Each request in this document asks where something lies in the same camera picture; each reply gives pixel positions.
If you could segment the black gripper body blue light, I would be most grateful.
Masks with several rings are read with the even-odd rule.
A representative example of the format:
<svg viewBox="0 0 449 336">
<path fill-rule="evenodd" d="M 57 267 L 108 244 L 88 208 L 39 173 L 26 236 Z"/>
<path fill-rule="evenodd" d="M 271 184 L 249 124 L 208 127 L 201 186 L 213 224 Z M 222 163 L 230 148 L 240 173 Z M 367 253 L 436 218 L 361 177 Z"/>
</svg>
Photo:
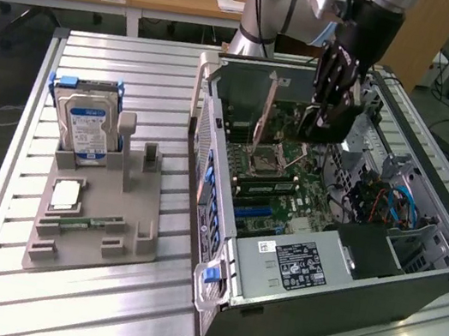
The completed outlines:
<svg viewBox="0 0 449 336">
<path fill-rule="evenodd" d="M 326 58 L 341 49 L 360 69 L 370 69 L 384 56 L 402 27 L 410 0 L 344 0 L 336 8 L 340 23 Z"/>
</svg>

